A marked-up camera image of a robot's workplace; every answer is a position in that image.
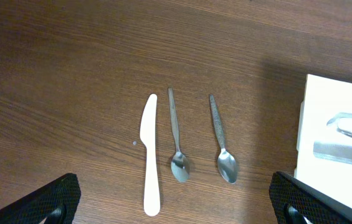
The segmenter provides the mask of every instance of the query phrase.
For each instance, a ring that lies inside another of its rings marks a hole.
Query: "tabletop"
[[[0,1],[0,208],[71,172],[74,223],[276,223],[269,184],[296,166],[308,73],[352,82],[352,1]],[[155,217],[140,140],[152,93]],[[239,163],[233,185],[216,167],[209,94]]]

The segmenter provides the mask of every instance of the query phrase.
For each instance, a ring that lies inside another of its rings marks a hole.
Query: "white knife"
[[[144,212],[149,216],[157,215],[161,209],[155,155],[155,116],[157,99],[158,97],[155,94],[151,94],[148,98],[140,127],[140,139],[146,147]]]

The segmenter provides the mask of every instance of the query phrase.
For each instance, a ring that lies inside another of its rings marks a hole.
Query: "cutlery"
[[[237,181],[239,169],[238,164],[234,157],[226,150],[226,139],[224,137],[220,114],[218,112],[213,95],[209,95],[209,101],[211,103],[214,130],[216,133],[217,141],[219,142],[221,148],[219,158],[217,159],[217,167],[219,168],[219,172],[223,178],[228,181],[228,183],[234,184]]]
[[[174,143],[176,145],[176,153],[171,160],[171,172],[179,182],[185,182],[189,179],[189,162],[187,157],[180,150],[179,129],[176,114],[176,105],[174,104],[173,89],[169,88],[169,104],[171,130],[173,132]]]
[[[144,212],[149,216],[157,215],[161,209],[155,154],[155,116],[157,99],[158,97],[155,94],[151,94],[148,98],[140,127],[140,139],[146,147]]]

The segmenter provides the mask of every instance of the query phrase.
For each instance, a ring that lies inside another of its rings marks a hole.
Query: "table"
[[[352,82],[352,2],[0,1],[0,208],[72,172],[74,223],[275,223],[268,187],[296,166],[308,73]],[[169,86],[185,184],[169,164]],[[151,93],[156,217],[143,211],[139,138]],[[216,168],[211,93],[235,185]]]

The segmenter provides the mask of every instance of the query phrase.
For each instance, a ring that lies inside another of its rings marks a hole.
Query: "spoon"
[[[170,104],[171,130],[173,132],[174,143],[176,145],[176,153],[174,154],[171,160],[171,172],[179,182],[185,182],[189,179],[189,162],[187,160],[187,157],[180,150],[176,106],[174,105],[172,88],[169,88],[169,104]]]
[[[209,99],[211,102],[213,126],[221,148],[219,158],[217,159],[217,166],[224,180],[228,181],[228,183],[234,184],[237,181],[239,169],[238,164],[235,161],[234,157],[226,150],[226,139],[224,138],[220,115],[217,110],[216,102],[214,101],[213,95],[209,95]]]

